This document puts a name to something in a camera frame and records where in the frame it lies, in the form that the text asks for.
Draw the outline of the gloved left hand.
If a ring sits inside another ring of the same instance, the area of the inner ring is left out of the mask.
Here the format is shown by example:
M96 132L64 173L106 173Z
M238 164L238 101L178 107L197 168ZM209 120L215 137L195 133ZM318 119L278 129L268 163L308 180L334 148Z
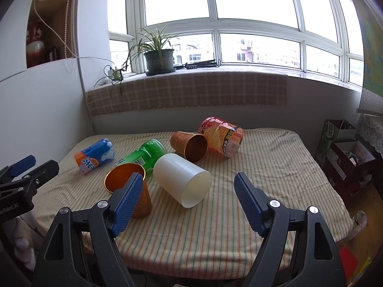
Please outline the gloved left hand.
M12 250L28 270L36 266L36 249L39 249L41 238L22 218L16 217L3 224L3 230L9 239Z

